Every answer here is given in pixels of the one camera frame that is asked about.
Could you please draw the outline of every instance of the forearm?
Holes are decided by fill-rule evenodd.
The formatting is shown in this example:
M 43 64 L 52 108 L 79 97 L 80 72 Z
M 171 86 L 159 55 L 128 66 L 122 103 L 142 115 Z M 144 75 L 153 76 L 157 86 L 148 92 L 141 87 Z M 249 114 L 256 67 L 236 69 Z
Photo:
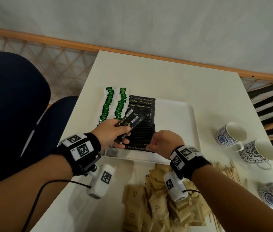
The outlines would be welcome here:
M 196 169 L 192 181 L 227 232 L 273 232 L 273 210 L 210 165 Z
M 73 173 L 61 155 L 50 155 L 0 182 L 0 231 L 21 231 L 42 185 L 56 179 L 71 180 Z M 67 183 L 51 183 L 42 191 L 29 231 Z

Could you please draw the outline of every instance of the person's left hand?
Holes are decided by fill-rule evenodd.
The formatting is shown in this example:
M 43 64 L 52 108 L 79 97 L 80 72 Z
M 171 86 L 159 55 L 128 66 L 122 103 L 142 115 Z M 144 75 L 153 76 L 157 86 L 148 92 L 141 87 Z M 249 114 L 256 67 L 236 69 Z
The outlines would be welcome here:
M 125 134 L 131 130 L 130 126 L 115 127 L 119 122 L 120 120 L 116 119 L 105 120 L 101 124 L 99 124 L 93 131 L 91 131 L 91 133 L 95 135 L 100 141 L 101 150 L 104 150 L 108 146 L 123 149 L 125 148 L 124 144 L 129 144 L 129 140 L 126 138 L 122 140 L 123 144 L 118 144 L 114 142 L 117 136 Z

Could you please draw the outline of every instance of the barcode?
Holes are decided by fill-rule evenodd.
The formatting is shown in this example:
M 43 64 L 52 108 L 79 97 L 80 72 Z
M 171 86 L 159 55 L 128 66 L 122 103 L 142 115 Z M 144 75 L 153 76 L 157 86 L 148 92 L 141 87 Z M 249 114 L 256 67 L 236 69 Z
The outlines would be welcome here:
M 134 121 L 136 121 L 138 118 L 139 118 L 139 117 L 136 116 L 136 117 L 131 121 L 131 123 L 133 123 Z
M 130 114 L 131 114 L 132 112 L 133 112 L 133 110 L 131 109 L 131 110 L 127 113 L 126 117 L 130 116 Z

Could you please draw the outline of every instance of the person's left arm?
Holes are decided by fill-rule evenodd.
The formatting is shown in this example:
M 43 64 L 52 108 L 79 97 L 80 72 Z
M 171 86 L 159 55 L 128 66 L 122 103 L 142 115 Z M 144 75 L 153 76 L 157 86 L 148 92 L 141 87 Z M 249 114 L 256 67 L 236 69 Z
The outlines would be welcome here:
M 115 127 L 118 122 L 106 120 L 91 132 L 98 138 L 102 150 L 110 145 L 117 148 L 125 147 L 123 144 L 113 142 L 117 136 L 130 131 L 129 126 Z M 129 140 L 124 139 L 123 143 L 128 144 Z M 62 155 L 49 155 L 1 181 L 0 231 L 21 231 L 42 185 L 51 180 L 71 180 L 72 177 L 72 169 Z M 26 231 L 34 227 L 66 185 L 64 182 L 46 185 Z

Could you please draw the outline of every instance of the wooden baseboard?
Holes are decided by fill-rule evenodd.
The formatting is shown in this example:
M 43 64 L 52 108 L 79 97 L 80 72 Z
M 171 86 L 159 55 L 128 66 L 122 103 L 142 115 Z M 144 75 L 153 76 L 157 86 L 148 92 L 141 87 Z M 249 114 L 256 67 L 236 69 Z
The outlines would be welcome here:
M 166 57 L 161 57 L 161 56 L 156 56 L 156 55 L 143 54 L 143 53 L 120 50 L 120 49 L 113 49 L 113 48 L 108 48 L 108 47 L 90 45 L 90 44 L 69 41 L 69 40 L 63 40 L 63 39 L 57 39 L 57 38 L 46 37 L 46 36 L 39 36 L 39 35 L 34 35 L 34 34 L 29 34 L 29 33 L 24 33 L 24 32 L 11 31 L 11 30 L 1 29 L 1 28 L 0 28 L 0 36 L 9 37 L 9 38 L 16 38 L 16 39 L 26 40 L 26 41 L 39 42 L 39 43 L 43 43 L 43 44 L 55 45 L 55 46 L 66 47 L 66 48 L 71 48 L 71 49 L 96 52 L 96 53 L 99 52 L 100 50 L 103 50 L 103 51 L 109 51 L 109 52 L 120 53 L 120 54 L 128 54 L 128 55 L 139 56 L 139 57 L 144 57 L 144 58 L 152 58 L 152 59 L 158 59 L 158 60 L 163 60 L 163 61 L 168 61 L 168 62 L 182 63 L 182 64 L 188 64 L 188 65 L 193 65 L 193 66 L 236 72 L 239 74 L 240 77 L 273 81 L 273 74 L 266 74 L 266 73 L 253 72 L 253 71 L 241 70 L 241 69 L 236 69 L 236 68 L 229 68 L 229 67 L 216 66 L 216 65 L 210 65 L 210 64 L 196 63 L 196 62 L 190 62 L 190 61 L 174 59 L 174 58 L 166 58 Z

